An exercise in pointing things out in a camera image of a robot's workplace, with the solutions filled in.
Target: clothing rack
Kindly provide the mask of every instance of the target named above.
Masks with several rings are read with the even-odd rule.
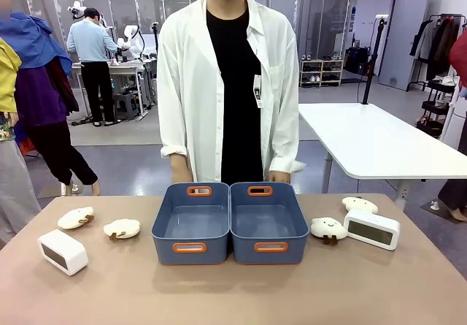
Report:
[[[464,32],[466,29],[467,29],[467,18],[466,16],[464,15],[456,15],[456,14],[446,14],[446,13],[442,13],[440,15],[431,15],[430,18],[428,20],[433,20],[434,17],[460,17],[463,19],[463,24],[460,25],[460,27],[462,28],[462,32]],[[408,85],[407,85],[407,89],[406,89],[406,92],[409,92],[409,89],[410,89],[410,85],[411,84],[416,84],[416,85],[420,85],[422,86],[422,91],[425,91],[425,88],[426,86],[428,85],[428,82],[427,81],[424,81],[424,80],[420,80],[420,73],[422,71],[422,65],[423,64],[426,64],[426,62],[420,60],[420,59],[417,59],[416,61],[419,61],[420,62],[420,66],[418,68],[418,76],[417,76],[417,80],[415,80],[414,82],[410,82]]]

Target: blue jacket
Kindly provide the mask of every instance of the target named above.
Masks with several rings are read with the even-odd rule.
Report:
[[[20,56],[20,69],[42,67],[58,56],[68,74],[72,60],[50,36],[52,32],[44,20],[22,12],[12,12],[9,21],[0,21],[0,37]]]

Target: white overshirt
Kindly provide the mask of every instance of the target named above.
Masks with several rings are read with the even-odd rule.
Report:
[[[158,51],[161,154],[187,156],[198,182],[221,180],[223,149],[224,83],[206,24],[206,1],[198,0],[167,18]],[[247,40],[261,63],[264,175],[294,172],[298,151],[296,36],[282,13],[255,0],[247,3]]]

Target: man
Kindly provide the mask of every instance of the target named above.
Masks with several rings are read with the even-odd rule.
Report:
[[[172,181],[290,182],[298,56],[287,18],[255,0],[198,0],[159,36],[162,156]]]
[[[0,248],[40,212],[28,168],[15,142],[16,72],[21,60],[0,38]]]
[[[81,61],[82,81],[88,94],[88,101],[93,115],[93,125],[101,126],[102,113],[99,103],[99,89],[104,104],[105,124],[113,126],[115,120],[112,82],[107,64],[106,48],[111,53],[117,52],[117,45],[109,37],[104,27],[100,26],[101,16],[97,9],[87,8],[84,20],[73,23],[66,41],[70,52],[76,51]]]
[[[459,96],[467,98],[467,31],[452,46],[449,61],[460,76]],[[460,135],[458,150],[467,155],[467,121]],[[438,203],[447,207],[455,220],[467,222],[467,217],[461,211],[467,207],[467,180],[448,180],[438,194]]]

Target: person in yellow shirt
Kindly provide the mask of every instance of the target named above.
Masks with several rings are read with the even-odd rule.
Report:
[[[20,65],[18,55],[0,38],[0,247],[41,210],[13,132],[18,121],[14,92]]]

